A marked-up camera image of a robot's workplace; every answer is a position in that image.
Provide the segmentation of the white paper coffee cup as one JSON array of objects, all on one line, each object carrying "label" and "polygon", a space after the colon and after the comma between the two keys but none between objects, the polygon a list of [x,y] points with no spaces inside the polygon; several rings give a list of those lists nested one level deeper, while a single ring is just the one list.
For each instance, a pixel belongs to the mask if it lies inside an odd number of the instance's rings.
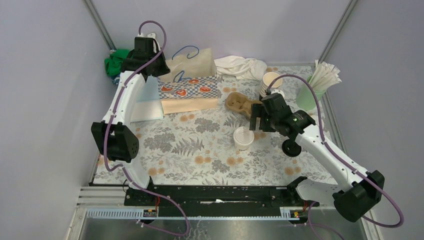
[{"label": "white paper coffee cup", "polygon": [[255,137],[253,134],[236,134],[233,136],[235,149],[245,151],[253,143]]}]

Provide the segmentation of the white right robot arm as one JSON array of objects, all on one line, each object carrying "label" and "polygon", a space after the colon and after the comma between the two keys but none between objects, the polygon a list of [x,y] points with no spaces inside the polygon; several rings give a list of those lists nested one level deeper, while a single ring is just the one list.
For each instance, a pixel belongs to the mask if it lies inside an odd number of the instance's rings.
[{"label": "white right robot arm", "polygon": [[287,137],[281,148],[289,157],[302,150],[310,153],[337,182],[334,193],[324,193],[316,201],[333,205],[346,220],[356,222],[381,201],[382,193],[376,188],[384,187],[383,174],[370,172],[350,159],[321,135],[320,126],[305,111],[292,112],[281,94],[272,93],[251,105],[249,128]]}]

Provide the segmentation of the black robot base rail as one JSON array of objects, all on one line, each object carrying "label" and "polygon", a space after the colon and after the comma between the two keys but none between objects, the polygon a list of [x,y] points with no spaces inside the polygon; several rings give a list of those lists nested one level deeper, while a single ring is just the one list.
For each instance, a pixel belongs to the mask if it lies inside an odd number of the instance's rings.
[{"label": "black robot base rail", "polygon": [[278,217],[283,207],[306,211],[311,200],[302,199],[296,186],[305,179],[298,177],[288,186],[230,185],[156,185],[146,191],[129,187],[124,205],[152,207],[159,217]]}]

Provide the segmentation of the blue checkered paper bag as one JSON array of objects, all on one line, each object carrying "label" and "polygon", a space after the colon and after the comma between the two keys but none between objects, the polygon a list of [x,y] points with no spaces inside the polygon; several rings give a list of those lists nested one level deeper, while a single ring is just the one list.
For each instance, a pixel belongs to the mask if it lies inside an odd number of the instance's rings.
[{"label": "blue checkered paper bag", "polygon": [[170,73],[158,78],[158,93],[165,115],[215,109],[218,73],[211,48],[186,45],[166,60]]}]

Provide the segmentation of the white coffee lid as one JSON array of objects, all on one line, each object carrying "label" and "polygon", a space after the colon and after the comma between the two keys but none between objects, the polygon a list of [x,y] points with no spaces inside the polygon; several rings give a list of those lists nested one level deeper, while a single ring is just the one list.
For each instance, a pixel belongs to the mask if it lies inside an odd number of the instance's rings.
[{"label": "white coffee lid", "polygon": [[234,135],[254,135],[254,132],[251,131],[248,127],[245,126],[241,126],[238,127],[234,133],[233,133],[233,137]]}]

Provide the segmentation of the stack of black paper cups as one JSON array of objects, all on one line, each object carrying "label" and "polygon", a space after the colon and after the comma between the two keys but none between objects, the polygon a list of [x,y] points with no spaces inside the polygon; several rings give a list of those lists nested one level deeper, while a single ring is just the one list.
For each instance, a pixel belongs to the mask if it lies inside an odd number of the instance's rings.
[{"label": "stack of black paper cups", "polygon": [[[260,84],[260,89],[259,89],[259,95],[261,98],[264,98],[266,96],[266,92],[268,87],[271,85],[271,83],[280,75],[276,72],[267,72],[266,74],[264,74],[264,76],[262,77],[262,81]],[[279,78],[270,88],[270,91],[279,88],[283,83],[283,79]]]}]

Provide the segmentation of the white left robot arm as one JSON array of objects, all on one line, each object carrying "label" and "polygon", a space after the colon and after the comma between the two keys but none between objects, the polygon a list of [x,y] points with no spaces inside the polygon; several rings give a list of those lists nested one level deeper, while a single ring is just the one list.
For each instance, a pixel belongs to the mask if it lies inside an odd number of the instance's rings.
[{"label": "white left robot arm", "polygon": [[122,169],[128,185],[138,189],[136,199],[144,206],[152,204],[155,192],[148,185],[151,177],[142,172],[135,161],[140,142],[130,130],[129,124],[137,96],[145,86],[147,77],[166,75],[163,48],[151,36],[137,36],[134,48],[123,60],[119,72],[119,84],[108,111],[100,122],[93,122],[91,133],[107,171]]}]

